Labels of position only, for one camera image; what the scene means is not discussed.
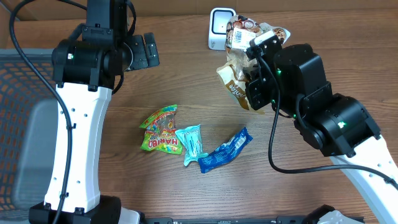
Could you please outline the beige dried mushroom bag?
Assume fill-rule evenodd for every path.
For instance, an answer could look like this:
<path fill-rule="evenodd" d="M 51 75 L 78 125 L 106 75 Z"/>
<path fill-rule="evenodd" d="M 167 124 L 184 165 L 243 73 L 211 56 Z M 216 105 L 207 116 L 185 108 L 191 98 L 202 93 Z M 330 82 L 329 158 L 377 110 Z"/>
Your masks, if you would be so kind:
<path fill-rule="evenodd" d="M 257 62 L 248 58 L 246 49 L 250 47 L 250 41 L 264 34 L 278 36 L 282 44 L 290 37 L 290 32 L 283 27 L 258 23 L 241 15 L 233 16 L 226 25 L 226 63 L 216 70 L 232 99 L 248 111 L 254 109 L 246 95 L 246 84 L 251 81 L 249 72 L 257 68 Z"/>

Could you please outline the blue snack packet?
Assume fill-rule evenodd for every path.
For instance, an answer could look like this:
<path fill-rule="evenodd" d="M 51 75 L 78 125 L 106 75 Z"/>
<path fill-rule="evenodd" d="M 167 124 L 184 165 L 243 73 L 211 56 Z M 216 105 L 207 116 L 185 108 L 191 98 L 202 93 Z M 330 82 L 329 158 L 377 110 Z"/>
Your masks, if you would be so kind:
<path fill-rule="evenodd" d="M 243 128 L 236 133 L 228 142 L 217 147 L 206 157 L 200 158 L 198 163 L 202 174 L 233 161 L 244 149 L 244 147 L 253 140 L 248 133 L 247 128 Z"/>

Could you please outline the green Haribo gummy bag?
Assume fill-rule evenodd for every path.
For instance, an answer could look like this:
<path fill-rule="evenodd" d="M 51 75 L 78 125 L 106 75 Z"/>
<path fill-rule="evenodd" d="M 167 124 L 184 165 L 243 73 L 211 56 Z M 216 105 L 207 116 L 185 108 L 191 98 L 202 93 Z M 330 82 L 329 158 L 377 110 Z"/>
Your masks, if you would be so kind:
<path fill-rule="evenodd" d="M 175 112 L 177 105 L 163 107 L 151 114 L 139 127 L 145 129 L 141 149 L 181 155 L 182 143 L 176 136 Z"/>

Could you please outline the mint green tissue packet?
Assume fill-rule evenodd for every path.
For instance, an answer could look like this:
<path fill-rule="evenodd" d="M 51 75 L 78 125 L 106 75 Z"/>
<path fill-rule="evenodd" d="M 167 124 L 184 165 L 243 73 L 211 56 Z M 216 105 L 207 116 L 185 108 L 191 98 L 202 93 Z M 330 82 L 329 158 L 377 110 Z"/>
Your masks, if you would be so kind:
<path fill-rule="evenodd" d="M 207 152 L 203 152 L 200 125 L 178 129 L 175 134 L 185 148 L 185 158 L 183 162 L 185 167 L 187 167 L 189 163 L 193 161 L 197 162 L 200 158 L 204 158 L 208 155 Z"/>

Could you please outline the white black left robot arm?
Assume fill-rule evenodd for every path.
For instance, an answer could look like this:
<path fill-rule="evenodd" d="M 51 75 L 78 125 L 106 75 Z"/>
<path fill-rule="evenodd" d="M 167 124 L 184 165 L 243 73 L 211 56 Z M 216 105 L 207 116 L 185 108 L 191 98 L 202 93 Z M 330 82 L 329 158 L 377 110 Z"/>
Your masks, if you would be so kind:
<path fill-rule="evenodd" d="M 124 72 L 159 58 L 151 33 L 135 35 L 131 1 L 88 1 L 86 22 L 52 52 L 58 101 L 53 171 L 44 201 L 29 210 L 31 223 L 144 223 L 141 212 L 102 195 L 98 163 L 105 114 Z"/>

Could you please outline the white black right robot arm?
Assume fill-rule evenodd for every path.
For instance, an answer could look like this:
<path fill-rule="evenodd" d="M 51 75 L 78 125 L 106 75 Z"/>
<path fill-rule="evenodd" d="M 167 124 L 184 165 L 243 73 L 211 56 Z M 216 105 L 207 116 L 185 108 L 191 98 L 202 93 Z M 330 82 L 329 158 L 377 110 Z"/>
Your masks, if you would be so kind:
<path fill-rule="evenodd" d="M 245 51 L 257 62 L 246 85 L 250 105 L 272 105 L 294 119 L 304 141 L 330 158 L 381 223 L 397 222 L 397 165 L 380 127 L 353 97 L 333 93 L 321 57 L 308 44 L 278 41 Z"/>

